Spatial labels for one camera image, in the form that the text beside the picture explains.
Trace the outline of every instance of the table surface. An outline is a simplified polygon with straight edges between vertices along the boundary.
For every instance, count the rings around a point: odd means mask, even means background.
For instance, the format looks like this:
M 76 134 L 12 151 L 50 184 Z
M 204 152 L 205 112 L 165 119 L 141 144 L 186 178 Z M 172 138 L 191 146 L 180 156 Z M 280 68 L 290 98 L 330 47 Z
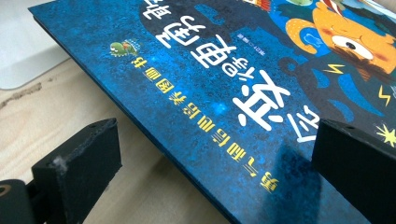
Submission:
M 85 223 L 227 223 L 72 60 L 0 91 L 0 102 L 0 179 L 31 181 L 32 165 L 74 133 L 117 118 L 123 166 Z

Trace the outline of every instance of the black foam block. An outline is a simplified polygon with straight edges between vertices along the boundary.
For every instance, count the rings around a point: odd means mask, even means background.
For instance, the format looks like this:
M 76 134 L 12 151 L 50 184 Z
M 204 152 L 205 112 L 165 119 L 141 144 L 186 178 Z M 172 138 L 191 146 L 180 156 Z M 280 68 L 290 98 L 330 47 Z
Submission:
M 395 148 L 344 123 L 322 119 L 312 163 L 372 223 L 396 223 Z
M 47 223 L 82 223 L 120 167 L 115 119 L 91 124 L 53 150 L 32 167 L 49 199 Z

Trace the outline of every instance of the book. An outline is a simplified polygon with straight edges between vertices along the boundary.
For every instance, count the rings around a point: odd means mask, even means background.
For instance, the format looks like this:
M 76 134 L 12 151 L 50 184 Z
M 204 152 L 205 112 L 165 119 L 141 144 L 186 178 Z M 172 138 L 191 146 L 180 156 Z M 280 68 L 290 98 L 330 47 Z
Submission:
M 394 13 L 370 0 L 30 11 L 231 222 L 368 222 L 310 161 L 320 118 L 395 147 Z

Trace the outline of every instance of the white object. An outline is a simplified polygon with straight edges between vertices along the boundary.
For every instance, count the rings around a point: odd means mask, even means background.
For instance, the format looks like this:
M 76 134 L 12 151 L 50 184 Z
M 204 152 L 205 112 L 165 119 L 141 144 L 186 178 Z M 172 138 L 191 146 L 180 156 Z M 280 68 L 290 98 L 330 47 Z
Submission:
M 16 89 L 69 56 L 27 9 L 48 0 L 0 1 L 0 89 Z

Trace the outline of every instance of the orange cartoon bear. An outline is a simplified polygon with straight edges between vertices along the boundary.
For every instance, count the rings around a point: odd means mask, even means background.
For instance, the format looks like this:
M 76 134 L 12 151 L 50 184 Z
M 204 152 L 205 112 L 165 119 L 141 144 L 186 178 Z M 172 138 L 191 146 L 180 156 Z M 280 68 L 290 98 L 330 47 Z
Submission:
M 304 28 L 315 28 L 323 42 L 341 58 L 353 64 L 367 81 L 370 77 L 390 83 L 391 73 L 396 66 L 396 38 L 379 35 L 374 31 L 332 11 L 322 2 L 317 2 L 313 10 L 313 23 L 301 19 L 291 19 L 286 24 L 290 39 L 300 49 L 316 54 L 312 45 L 306 45 L 300 38 Z

